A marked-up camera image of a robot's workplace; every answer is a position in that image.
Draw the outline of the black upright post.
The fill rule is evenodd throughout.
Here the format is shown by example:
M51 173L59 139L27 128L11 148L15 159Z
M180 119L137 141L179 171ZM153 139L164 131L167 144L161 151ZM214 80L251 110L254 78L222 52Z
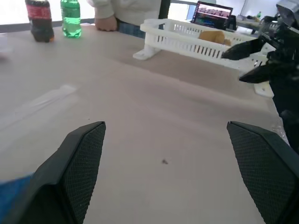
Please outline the black upright post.
M167 19L169 14L171 0L161 0L159 19Z

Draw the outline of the green plastic soda bottle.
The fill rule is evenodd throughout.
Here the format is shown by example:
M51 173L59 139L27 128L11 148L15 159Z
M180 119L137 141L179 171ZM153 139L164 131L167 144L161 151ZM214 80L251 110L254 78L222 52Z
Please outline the green plastic soda bottle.
M81 15L78 0L60 0L62 29L67 38L78 39L81 36Z

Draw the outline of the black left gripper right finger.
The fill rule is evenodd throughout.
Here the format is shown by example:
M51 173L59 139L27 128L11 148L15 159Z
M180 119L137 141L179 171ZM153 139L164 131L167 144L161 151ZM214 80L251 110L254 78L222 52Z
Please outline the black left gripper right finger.
M227 124L243 182L265 224L299 224L299 154L278 134Z

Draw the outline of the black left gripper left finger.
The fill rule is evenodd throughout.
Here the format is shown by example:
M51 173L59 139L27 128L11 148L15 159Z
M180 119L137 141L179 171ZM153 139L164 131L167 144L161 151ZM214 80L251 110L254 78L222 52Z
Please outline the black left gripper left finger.
M106 124L70 132L29 181L16 224L83 224L98 177Z

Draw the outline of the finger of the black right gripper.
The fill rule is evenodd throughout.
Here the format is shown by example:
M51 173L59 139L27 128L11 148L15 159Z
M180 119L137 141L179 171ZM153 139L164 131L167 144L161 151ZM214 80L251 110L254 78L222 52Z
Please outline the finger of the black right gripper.
M249 57L251 54L260 52L264 46L264 40L257 38L251 41L236 44L226 50L221 58L229 60L241 60Z
M250 83L250 84L259 84L266 81L269 81L271 76L271 67L272 64L266 64L254 68L253 70L243 74L239 77L241 82Z

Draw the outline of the person's bare hand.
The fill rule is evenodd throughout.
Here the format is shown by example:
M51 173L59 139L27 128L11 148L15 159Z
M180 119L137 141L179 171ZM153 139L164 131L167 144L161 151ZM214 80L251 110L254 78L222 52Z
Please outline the person's bare hand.
M113 32L117 30L117 20L114 15L104 19L95 19L94 23L99 31Z

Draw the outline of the cola bottle with red label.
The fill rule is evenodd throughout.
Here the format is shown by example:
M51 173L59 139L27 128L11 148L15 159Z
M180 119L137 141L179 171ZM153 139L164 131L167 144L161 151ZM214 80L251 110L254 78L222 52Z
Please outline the cola bottle with red label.
M36 42L52 42L54 31L48 0L25 0L31 34Z

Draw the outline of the laptop screen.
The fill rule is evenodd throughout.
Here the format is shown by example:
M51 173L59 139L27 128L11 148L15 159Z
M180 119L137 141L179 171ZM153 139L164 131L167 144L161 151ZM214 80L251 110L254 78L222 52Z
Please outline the laptop screen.
M191 23L226 30L233 8L198 1Z

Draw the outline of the bright blue ankle sock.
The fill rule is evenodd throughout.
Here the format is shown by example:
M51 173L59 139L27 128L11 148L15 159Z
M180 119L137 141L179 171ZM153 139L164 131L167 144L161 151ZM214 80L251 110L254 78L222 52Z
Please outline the bright blue ankle sock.
M0 181L0 224L19 222L23 208L22 198L30 179L35 173L8 181Z

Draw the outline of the person in white sweater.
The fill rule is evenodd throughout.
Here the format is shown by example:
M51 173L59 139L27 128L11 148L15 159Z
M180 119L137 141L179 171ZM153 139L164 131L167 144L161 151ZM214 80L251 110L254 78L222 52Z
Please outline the person in white sweater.
M160 5L161 0L117 0L114 6L116 31L143 39L145 33L140 30L140 25L146 19L157 19Z

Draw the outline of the white plastic basket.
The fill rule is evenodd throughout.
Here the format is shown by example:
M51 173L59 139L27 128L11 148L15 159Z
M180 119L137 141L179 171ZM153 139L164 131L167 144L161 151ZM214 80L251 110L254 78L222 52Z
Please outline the white plastic basket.
M145 33L145 39L144 48L133 54L133 58L138 60L147 60L159 51L166 50L245 73L264 65L267 53L274 51L274 47L265 44L260 52L239 61L232 61L221 58L229 48L227 45L199 39L202 32L214 32L214 28L171 19L146 19L140 30Z

